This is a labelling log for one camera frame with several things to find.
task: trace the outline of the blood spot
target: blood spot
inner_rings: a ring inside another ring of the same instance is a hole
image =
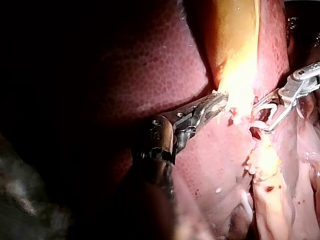
[[[274,186],[267,186],[265,188],[265,191],[268,193],[268,192],[271,192],[275,187]]]

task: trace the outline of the metal clip applier tip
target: metal clip applier tip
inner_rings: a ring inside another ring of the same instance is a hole
[[[271,134],[275,128],[291,113],[301,97],[320,88],[317,76],[320,75],[320,61],[294,71],[282,88],[277,88],[253,105],[252,115],[256,115],[263,105],[275,103],[283,105],[284,111],[272,123],[264,128],[266,134]]]

